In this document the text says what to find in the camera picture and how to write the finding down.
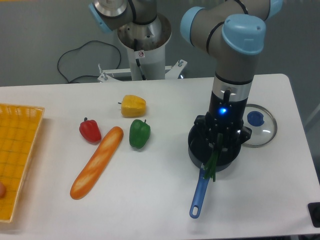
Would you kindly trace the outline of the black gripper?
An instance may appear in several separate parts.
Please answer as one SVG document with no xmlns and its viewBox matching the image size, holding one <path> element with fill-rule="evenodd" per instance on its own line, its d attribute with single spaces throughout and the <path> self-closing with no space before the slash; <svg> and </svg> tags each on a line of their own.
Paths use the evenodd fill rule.
<svg viewBox="0 0 320 240">
<path fill-rule="evenodd" d="M 217 135 L 223 134 L 223 148 L 240 150 L 243 143 L 252 135 L 252 129 L 244 126 L 243 116 L 248 99 L 232 99 L 231 91 L 222 96 L 211 93 L 208 112 L 198 115 L 194 121 L 197 147 L 214 148 Z"/>
</svg>

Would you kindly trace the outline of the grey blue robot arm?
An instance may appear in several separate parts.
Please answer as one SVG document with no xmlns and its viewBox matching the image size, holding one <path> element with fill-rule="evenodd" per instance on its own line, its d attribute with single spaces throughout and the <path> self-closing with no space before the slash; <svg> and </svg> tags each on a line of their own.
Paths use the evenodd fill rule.
<svg viewBox="0 0 320 240">
<path fill-rule="evenodd" d="M 208 116 L 195 122 L 191 150 L 205 145 L 235 149 L 250 138 L 243 114 L 264 48 L 265 21 L 282 5 L 281 0 L 227 0 L 212 9 L 192 7 L 183 15 L 181 36 L 217 61 Z M 88 7 L 104 32 L 117 32 L 133 80 L 164 78 L 172 29 L 156 1 L 95 0 Z"/>
</svg>

